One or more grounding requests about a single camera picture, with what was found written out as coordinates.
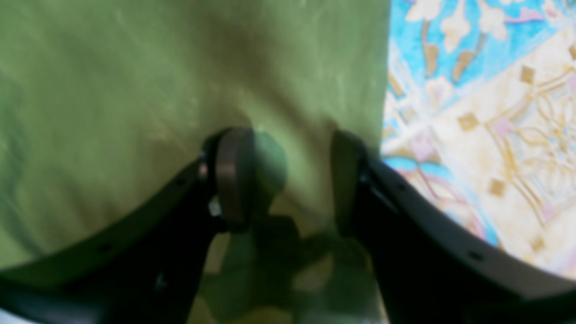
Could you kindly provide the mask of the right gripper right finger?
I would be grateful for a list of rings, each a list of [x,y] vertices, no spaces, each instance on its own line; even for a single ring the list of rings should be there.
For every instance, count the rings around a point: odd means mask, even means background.
[[[350,132],[331,141],[337,229],[366,248],[391,324],[573,324],[575,282],[448,219]]]

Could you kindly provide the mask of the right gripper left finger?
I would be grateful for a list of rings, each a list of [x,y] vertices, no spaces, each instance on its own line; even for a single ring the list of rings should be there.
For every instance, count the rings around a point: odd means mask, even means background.
[[[224,129],[156,195],[98,234],[1,272],[3,324],[183,324],[213,239],[244,230],[253,129]]]

